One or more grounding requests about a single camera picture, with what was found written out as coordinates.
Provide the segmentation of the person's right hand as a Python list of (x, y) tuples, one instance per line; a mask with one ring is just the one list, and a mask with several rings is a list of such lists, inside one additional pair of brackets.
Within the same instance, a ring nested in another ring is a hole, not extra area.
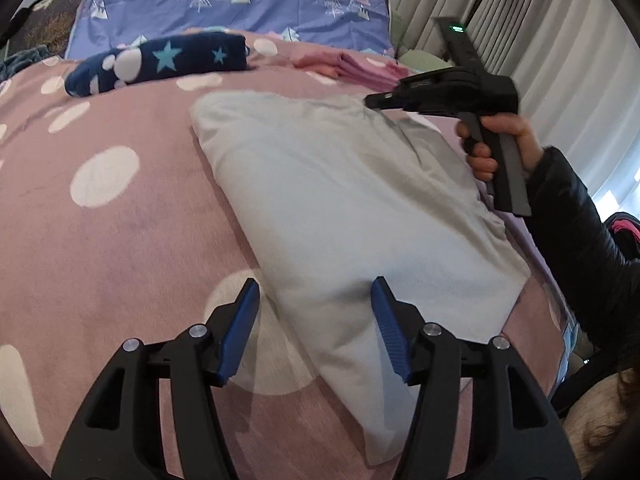
[[(518, 144), (522, 166), (526, 176), (529, 176), (544, 156), (544, 149), (538, 142), (530, 123), (520, 115), (498, 114), (480, 118), (482, 125), (490, 131), (506, 133), (513, 136)], [(497, 172), (499, 164), (492, 158), (491, 150), (482, 142), (474, 145), (470, 154), (466, 155), (474, 177), (483, 182), (489, 182)]]

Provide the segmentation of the black jacket right forearm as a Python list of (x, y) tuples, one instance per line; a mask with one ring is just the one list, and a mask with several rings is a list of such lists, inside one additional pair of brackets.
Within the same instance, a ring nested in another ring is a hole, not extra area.
[(574, 312), (600, 350), (639, 347), (639, 263), (623, 256), (585, 185), (564, 155), (546, 148), (526, 183), (529, 233)]

